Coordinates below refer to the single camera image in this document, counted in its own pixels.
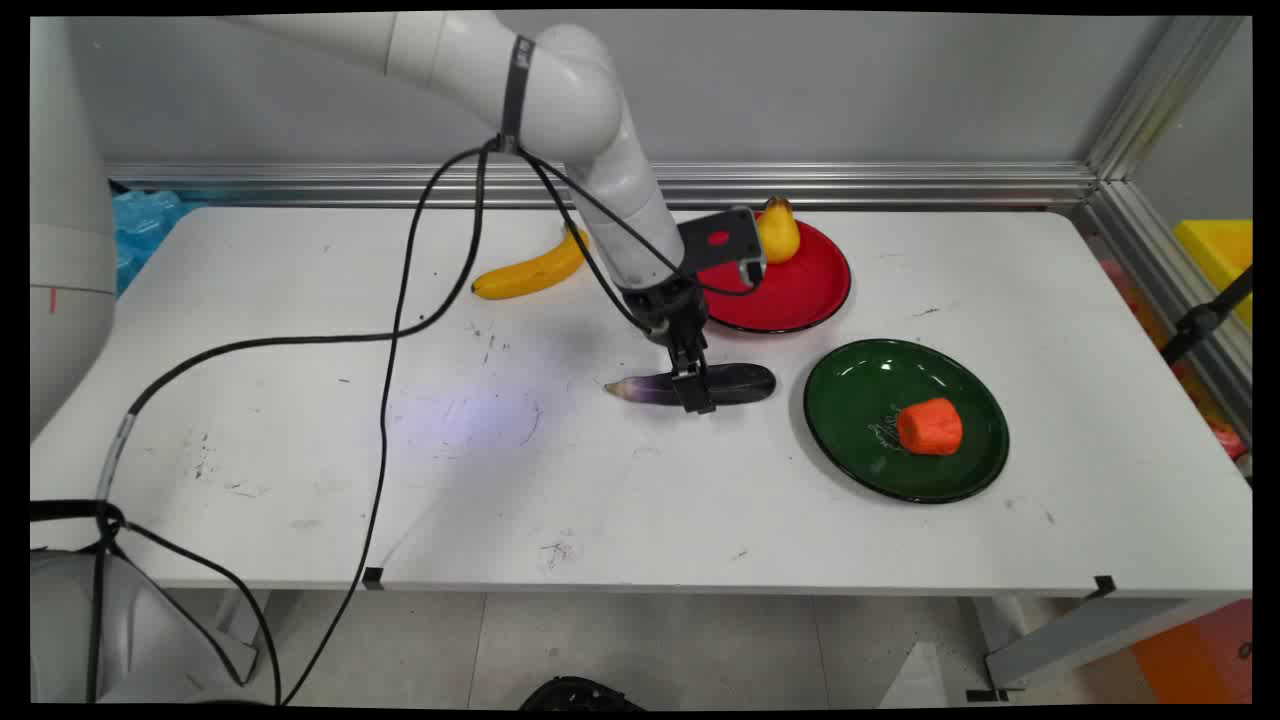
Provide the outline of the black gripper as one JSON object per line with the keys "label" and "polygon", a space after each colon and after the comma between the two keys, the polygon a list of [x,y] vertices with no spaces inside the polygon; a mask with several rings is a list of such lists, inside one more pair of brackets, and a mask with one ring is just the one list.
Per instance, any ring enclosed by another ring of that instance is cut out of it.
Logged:
{"label": "black gripper", "polygon": [[716,410],[707,383],[704,329],[708,320],[703,290],[687,277],[671,275],[640,290],[622,290],[626,307],[645,327],[648,337],[668,350],[673,378],[684,378],[684,409],[707,414]]}

